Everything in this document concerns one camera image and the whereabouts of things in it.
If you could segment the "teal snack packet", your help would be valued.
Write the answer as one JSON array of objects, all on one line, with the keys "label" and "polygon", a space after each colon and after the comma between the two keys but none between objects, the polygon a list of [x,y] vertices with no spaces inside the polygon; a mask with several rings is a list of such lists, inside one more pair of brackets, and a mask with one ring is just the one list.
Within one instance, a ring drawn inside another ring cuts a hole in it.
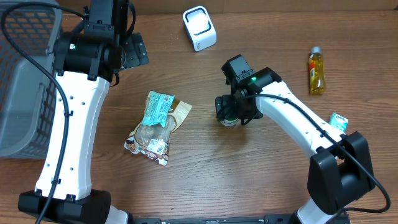
[{"label": "teal snack packet", "polygon": [[159,124],[164,128],[166,126],[167,116],[174,98],[174,95],[166,95],[151,91],[144,110],[142,124],[144,126],[154,126]]}]

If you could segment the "yellow oil bottle silver cap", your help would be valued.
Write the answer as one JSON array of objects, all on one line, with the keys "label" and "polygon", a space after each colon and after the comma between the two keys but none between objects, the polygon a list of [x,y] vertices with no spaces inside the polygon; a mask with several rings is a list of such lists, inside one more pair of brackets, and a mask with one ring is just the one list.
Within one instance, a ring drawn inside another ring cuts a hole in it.
[{"label": "yellow oil bottle silver cap", "polygon": [[310,80],[310,94],[322,95],[326,90],[326,81],[321,48],[318,46],[311,49],[311,54],[308,60],[308,70]]}]

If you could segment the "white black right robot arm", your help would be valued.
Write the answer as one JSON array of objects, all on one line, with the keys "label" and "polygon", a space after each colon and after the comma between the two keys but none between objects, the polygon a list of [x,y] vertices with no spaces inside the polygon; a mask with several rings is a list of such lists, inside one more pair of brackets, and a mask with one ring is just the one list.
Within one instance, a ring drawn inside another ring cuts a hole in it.
[{"label": "white black right robot arm", "polygon": [[266,67],[253,70],[242,55],[221,68],[231,93],[215,100],[216,118],[226,126],[268,116],[302,149],[310,161],[309,201],[292,215],[268,215],[266,223],[349,223],[348,205],[375,188],[367,140],[345,134],[322,120]]}]

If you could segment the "brown cookie bag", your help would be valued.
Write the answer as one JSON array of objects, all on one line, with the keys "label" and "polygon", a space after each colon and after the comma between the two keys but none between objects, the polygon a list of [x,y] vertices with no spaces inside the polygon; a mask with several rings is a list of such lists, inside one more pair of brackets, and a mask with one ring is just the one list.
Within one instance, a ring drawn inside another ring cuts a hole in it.
[{"label": "brown cookie bag", "polygon": [[143,154],[149,159],[166,166],[169,161],[169,144],[174,133],[187,118],[192,105],[175,99],[167,114],[166,125],[145,126],[139,123],[130,132],[124,148],[133,154]]}]

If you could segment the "green lid white jar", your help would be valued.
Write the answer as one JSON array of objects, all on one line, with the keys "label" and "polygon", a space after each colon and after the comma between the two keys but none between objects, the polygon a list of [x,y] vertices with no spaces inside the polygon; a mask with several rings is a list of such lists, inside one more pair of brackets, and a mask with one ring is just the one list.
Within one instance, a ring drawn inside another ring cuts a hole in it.
[{"label": "green lid white jar", "polygon": [[225,118],[221,121],[221,124],[227,127],[232,127],[237,125],[239,119],[238,118]]}]

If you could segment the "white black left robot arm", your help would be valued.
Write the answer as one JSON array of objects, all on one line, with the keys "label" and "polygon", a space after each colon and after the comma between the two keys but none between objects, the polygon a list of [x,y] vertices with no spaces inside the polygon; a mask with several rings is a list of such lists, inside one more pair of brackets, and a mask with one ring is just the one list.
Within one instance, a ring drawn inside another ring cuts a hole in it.
[{"label": "white black left robot arm", "polygon": [[121,70],[148,63],[142,36],[134,32],[129,1],[93,1],[71,32],[53,47],[50,80],[57,98],[44,168],[34,190],[21,193],[21,212],[54,223],[132,223],[130,213],[91,184],[98,118]]}]

